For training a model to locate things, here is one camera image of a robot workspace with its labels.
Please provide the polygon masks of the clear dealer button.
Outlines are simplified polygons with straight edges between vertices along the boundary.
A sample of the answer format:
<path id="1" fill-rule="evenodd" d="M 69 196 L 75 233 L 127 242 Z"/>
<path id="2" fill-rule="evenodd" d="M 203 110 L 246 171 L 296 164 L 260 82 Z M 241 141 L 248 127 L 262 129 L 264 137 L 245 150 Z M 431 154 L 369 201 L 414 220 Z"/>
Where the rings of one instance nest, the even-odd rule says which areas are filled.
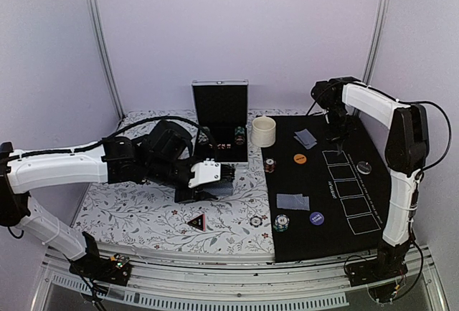
<path id="1" fill-rule="evenodd" d="M 356 165 L 357 171 L 363 175 L 369 175 L 372 171 L 372 166 L 369 162 L 359 161 Z"/>

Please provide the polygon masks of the orange big blind button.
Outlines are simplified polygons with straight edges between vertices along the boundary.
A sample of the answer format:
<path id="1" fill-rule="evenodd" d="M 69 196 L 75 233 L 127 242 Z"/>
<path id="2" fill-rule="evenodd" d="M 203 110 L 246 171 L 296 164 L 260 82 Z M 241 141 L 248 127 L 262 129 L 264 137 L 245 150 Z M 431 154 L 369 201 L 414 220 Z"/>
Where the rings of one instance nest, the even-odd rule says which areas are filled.
<path id="1" fill-rule="evenodd" d="M 307 157 L 302 153 L 297 153 L 293 156 L 293 160 L 295 163 L 303 165 L 307 162 Z"/>

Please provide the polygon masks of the blue playing card deck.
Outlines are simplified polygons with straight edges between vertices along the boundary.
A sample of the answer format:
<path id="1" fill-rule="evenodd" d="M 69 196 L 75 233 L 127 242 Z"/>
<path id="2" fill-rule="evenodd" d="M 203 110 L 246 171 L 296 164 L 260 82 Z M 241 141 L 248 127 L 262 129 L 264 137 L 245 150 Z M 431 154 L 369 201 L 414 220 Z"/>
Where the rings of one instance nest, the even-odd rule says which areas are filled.
<path id="1" fill-rule="evenodd" d="M 207 190 L 215 196 L 231 196 L 234 186 L 232 181 L 218 181 L 212 183 Z"/>

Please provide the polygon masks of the red black moved chip stack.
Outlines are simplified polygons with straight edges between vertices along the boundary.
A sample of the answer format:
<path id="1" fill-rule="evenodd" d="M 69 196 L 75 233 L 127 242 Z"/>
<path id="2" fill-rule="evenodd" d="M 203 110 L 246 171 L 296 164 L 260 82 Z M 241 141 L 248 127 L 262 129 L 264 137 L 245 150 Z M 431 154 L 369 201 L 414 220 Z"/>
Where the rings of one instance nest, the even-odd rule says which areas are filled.
<path id="1" fill-rule="evenodd" d="M 272 173 L 275 171 L 276 162 L 272 158 L 267 158 L 264 162 L 264 170 L 266 173 Z"/>

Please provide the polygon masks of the purple small blind button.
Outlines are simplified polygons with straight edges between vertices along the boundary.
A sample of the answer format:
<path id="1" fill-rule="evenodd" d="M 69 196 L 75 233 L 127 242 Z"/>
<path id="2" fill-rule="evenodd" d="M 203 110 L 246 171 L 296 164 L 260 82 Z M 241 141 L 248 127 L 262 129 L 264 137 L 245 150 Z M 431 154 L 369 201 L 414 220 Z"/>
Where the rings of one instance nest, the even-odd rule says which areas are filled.
<path id="1" fill-rule="evenodd" d="M 309 221 L 312 223 L 314 226 L 320 226 L 324 223 L 325 217 L 321 212 L 314 211 L 311 213 L 309 216 Z"/>

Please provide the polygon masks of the single blue ten chip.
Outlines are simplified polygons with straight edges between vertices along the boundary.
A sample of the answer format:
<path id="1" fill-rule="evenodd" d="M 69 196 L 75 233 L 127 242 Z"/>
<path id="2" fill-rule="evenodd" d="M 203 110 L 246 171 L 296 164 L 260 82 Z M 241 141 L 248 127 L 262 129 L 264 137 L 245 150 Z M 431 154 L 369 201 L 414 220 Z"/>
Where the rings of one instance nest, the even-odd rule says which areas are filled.
<path id="1" fill-rule="evenodd" d="M 259 227 L 262 224 L 262 219 L 258 216 L 254 216 L 250 219 L 250 225 L 253 227 Z"/>

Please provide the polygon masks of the blue green moved chip stack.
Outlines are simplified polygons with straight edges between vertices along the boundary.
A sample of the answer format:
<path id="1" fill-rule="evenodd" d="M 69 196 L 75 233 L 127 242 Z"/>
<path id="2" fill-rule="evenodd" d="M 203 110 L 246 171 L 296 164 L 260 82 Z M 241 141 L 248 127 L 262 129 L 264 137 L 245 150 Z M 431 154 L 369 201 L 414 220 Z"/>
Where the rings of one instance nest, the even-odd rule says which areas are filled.
<path id="1" fill-rule="evenodd" d="M 276 232 L 284 232 L 288 229 L 290 224 L 290 219 L 285 214 L 278 214 L 275 217 L 275 222 L 273 228 Z"/>

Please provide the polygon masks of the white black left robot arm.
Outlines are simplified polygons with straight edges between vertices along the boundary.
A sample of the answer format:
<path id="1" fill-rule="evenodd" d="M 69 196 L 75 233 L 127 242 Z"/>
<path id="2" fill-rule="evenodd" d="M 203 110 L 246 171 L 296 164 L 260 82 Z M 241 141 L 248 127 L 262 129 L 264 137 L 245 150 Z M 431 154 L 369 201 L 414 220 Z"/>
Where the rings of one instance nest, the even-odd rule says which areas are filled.
<path id="1" fill-rule="evenodd" d="M 71 148 L 19 150 L 10 142 L 2 143 L 1 226 L 28 231 L 79 264 L 90 277 L 102 277 L 107 264 L 95 239 L 63 224 L 30 192 L 74 183 L 151 181 L 173 187 L 178 203 L 213 199 L 205 188 L 232 182 L 235 170 L 213 156 L 194 155 L 191 135 L 182 123 L 195 127 L 207 136 L 212 150 L 217 149 L 207 129 L 173 115 L 146 118 L 99 141 Z"/>

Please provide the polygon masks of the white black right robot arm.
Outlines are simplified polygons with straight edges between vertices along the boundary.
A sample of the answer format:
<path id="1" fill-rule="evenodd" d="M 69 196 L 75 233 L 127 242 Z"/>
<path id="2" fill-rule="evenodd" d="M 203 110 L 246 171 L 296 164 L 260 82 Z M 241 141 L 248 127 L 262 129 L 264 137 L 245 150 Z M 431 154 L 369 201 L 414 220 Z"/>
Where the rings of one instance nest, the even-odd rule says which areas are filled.
<path id="1" fill-rule="evenodd" d="M 326 139 L 342 148 L 351 132 L 352 107 L 380 122 L 389 131 L 384 158 L 391 177 L 387 223 L 382 240 L 398 247 L 410 240 L 417 210 L 418 186 L 430 152 L 425 101 L 401 101 L 358 81 L 340 77 L 317 82 L 311 90 L 316 105 L 326 112 Z"/>

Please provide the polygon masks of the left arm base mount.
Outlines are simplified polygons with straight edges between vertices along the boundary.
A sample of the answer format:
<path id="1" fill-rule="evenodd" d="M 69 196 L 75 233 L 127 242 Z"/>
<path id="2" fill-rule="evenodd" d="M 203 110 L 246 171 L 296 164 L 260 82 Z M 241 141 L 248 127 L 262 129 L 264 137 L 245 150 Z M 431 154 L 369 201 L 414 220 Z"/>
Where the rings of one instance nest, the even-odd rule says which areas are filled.
<path id="1" fill-rule="evenodd" d="M 85 231 L 82 235 L 86 243 L 85 255 L 69 261 L 69 272 L 92 281 L 126 287 L 132 270 L 130 258 L 119 253 L 110 258 L 103 258 L 100 256 L 94 237 Z"/>

